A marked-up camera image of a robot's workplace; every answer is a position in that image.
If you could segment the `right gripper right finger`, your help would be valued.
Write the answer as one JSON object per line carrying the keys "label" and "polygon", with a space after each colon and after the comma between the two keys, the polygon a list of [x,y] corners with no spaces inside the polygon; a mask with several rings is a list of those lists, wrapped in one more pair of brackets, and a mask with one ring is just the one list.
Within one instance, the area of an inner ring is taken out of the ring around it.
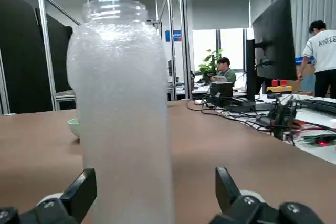
{"label": "right gripper right finger", "polygon": [[215,193],[222,211],[210,223],[323,223],[308,206],[284,202],[277,209],[255,196],[244,195],[225,167],[215,169]]}

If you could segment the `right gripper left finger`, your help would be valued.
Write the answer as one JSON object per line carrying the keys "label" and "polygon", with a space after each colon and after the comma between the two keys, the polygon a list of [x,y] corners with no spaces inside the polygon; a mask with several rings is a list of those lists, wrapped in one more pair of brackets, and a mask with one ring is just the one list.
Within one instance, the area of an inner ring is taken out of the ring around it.
{"label": "right gripper left finger", "polygon": [[96,197],[96,172],[86,168],[63,193],[45,197],[25,213],[14,207],[1,208],[1,223],[82,223]]}

